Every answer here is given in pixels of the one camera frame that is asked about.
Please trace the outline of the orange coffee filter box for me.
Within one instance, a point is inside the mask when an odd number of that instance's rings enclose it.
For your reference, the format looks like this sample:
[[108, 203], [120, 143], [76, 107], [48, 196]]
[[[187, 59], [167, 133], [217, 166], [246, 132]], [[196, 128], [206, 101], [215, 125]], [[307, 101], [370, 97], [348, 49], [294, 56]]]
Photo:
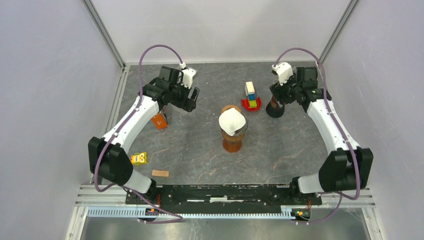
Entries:
[[169, 126], [166, 115], [162, 111], [154, 115], [151, 121], [158, 130], [165, 129]]

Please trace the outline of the dark red cup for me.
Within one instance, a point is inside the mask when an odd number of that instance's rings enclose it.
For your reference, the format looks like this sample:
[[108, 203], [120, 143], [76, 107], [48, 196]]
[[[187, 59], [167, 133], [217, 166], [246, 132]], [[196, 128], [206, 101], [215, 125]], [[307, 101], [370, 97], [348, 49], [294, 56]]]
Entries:
[[278, 119], [283, 116], [285, 112], [285, 106], [280, 105], [276, 98], [273, 96], [270, 102], [267, 104], [265, 111], [269, 117]]

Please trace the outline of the white paper coffee filter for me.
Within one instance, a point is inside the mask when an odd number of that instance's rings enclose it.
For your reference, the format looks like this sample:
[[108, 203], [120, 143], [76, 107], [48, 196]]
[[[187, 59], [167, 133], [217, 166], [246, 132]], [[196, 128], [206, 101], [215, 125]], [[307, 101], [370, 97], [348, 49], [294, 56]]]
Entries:
[[234, 136], [247, 123], [246, 118], [234, 107], [225, 110], [218, 118], [220, 128], [229, 136]]

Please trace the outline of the amber glass carafe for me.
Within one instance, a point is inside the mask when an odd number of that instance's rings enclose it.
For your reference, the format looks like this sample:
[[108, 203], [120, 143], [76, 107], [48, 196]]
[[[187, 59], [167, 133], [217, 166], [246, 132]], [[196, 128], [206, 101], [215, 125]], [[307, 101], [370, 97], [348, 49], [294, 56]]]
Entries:
[[229, 153], [238, 152], [242, 148], [242, 140], [245, 137], [245, 133], [241, 135], [228, 135], [225, 131], [221, 131], [223, 137], [222, 146]]

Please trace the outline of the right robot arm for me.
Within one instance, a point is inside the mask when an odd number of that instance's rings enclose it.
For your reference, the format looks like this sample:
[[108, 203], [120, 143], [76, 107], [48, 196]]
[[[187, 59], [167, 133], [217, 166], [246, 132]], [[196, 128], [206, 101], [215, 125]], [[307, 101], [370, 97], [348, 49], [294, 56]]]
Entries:
[[328, 157], [317, 173], [293, 178], [289, 199], [302, 204], [312, 193], [348, 190], [360, 192], [367, 186], [374, 155], [362, 148], [348, 133], [336, 113], [327, 90], [318, 87], [316, 67], [298, 67], [283, 62], [272, 67], [278, 77], [269, 89], [272, 98], [266, 113], [280, 118], [285, 106], [297, 102], [316, 125], [328, 152]]

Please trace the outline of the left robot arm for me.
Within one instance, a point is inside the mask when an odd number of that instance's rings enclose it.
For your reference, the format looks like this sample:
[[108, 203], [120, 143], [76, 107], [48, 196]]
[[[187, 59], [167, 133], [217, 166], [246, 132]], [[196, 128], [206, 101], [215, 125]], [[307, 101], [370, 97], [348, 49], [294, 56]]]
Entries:
[[157, 190], [154, 181], [137, 171], [127, 152], [141, 130], [164, 106], [172, 104], [186, 112], [196, 108], [199, 88], [193, 87], [197, 71], [191, 67], [175, 69], [162, 66], [158, 77], [143, 86], [122, 119], [102, 137], [88, 142], [90, 171], [97, 177], [138, 192], [145, 204], [153, 203]]

